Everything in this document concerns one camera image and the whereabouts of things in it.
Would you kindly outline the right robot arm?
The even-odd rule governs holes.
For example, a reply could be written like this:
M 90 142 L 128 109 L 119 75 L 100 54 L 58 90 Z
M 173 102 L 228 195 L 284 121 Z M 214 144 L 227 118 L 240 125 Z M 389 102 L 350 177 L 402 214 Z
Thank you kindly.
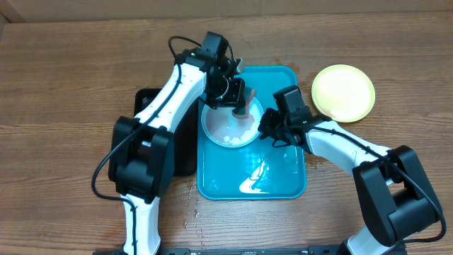
M 331 254 L 406 254 L 413 243 L 433 243 L 447 233 L 441 204 L 413 149 L 375 145 L 342 129 L 326 115 L 312 115 L 298 86 L 273 94 L 258 127 L 273 147 L 300 147 L 350 174 L 365 226 Z

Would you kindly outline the dark green scrubbing sponge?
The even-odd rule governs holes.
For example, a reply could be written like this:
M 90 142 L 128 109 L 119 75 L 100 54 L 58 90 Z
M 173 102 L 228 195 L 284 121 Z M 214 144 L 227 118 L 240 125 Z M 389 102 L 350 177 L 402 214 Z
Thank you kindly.
M 237 119 L 246 119 L 249 116 L 250 103 L 255 97 L 256 91 L 246 87 L 236 106 L 232 110 L 232 114 Z

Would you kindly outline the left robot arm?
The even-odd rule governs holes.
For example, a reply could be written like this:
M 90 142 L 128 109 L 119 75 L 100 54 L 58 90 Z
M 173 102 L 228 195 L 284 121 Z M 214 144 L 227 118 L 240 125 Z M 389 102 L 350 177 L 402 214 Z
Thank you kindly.
M 193 49 L 174 54 L 166 85 L 133 118 L 120 117 L 105 158 L 117 200 L 125 206 L 126 240 L 119 254 L 156 254 L 159 199 L 175 172 L 175 134 L 198 99 L 212 108 L 230 107 L 237 119 L 248 116 L 254 92 L 238 74 L 243 60 L 234 58 L 228 40 L 207 32 Z

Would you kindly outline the light blue plate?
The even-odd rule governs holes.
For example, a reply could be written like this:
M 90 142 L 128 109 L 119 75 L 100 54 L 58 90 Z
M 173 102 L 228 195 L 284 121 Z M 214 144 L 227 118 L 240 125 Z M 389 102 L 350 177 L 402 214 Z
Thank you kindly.
M 201 127 L 206 136 L 215 144 L 227 148 L 243 147 L 259 136 L 258 126 L 264 113 L 256 98 L 249 104 L 247 118 L 236 118 L 232 107 L 212 109 L 204 106 L 201 110 Z

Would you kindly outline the yellow plate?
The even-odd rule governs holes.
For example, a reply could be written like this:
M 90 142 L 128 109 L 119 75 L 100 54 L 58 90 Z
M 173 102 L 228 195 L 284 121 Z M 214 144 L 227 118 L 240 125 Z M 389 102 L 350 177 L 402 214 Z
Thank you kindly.
M 365 118 L 376 100 L 371 79 L 360 69 L 346 64 L 322 69 L 312 81 L 311 97 L 320 113 L 341 123 Z

